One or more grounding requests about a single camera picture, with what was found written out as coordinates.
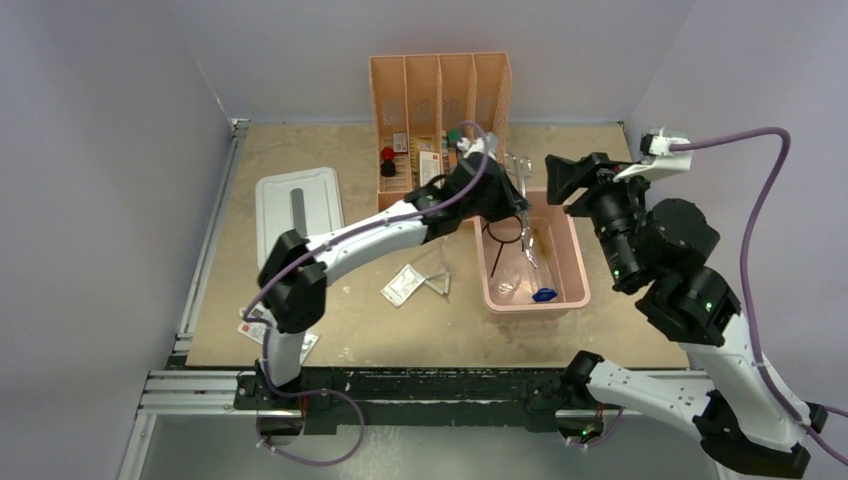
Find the blue plastic clip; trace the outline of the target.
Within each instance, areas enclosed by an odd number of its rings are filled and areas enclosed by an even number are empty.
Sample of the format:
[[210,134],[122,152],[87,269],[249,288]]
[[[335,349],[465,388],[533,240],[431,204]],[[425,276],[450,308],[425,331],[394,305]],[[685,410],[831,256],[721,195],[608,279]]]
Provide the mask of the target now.
[[555,299],[558,296],[558,293],[553,288],[540,288],[536,292],[534,292],[531,296],[532,300],[535,303],[544,303],[549,302]]

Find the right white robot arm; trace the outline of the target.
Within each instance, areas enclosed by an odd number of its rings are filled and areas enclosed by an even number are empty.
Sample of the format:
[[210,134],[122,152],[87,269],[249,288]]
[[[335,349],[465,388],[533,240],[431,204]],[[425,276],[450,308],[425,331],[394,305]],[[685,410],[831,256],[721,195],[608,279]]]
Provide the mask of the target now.
[[763,379],[765,359],[740,301],[707,264],[720,236],[701,210],[679,198],[647,207],[649,181],[625,178],[625,164],[604,153],[577,161],[548,155],[545,166],[548,203],[590,219],[614,290],[634,296],[649,324],[710,381],[689,388],[581,351],[562,376],[564,399],[576,407],[613,404],[671,425],[738,473],[801,478],[811,459],[803,437],[823,429],[827,412],[800,400],[786,409],[775,382]]

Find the small clear glass beaker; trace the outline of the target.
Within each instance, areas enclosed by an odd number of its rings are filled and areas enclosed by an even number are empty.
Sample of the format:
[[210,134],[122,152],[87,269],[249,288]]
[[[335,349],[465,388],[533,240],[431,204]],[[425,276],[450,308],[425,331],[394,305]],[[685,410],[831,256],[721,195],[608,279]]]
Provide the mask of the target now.
[[494,303],[510,302],[521,284],[521,275],[514,271],[500,272],[490,277],[489,291]]

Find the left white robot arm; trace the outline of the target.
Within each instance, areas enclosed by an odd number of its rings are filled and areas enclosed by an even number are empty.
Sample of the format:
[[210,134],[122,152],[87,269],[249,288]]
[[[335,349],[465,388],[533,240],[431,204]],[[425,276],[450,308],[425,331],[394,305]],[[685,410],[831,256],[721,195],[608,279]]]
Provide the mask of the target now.
[[471,153],[448,175],[407,193],[384,211],[339,230],[281,234],[258,276],[257,303],[272,322],[263,341],[259,395],[272,408],[297,399],[306,331],[325,314],[328,288],[348,273],[399,250],[454,233],[472,217],[498,222],[530,207],[504,167]]

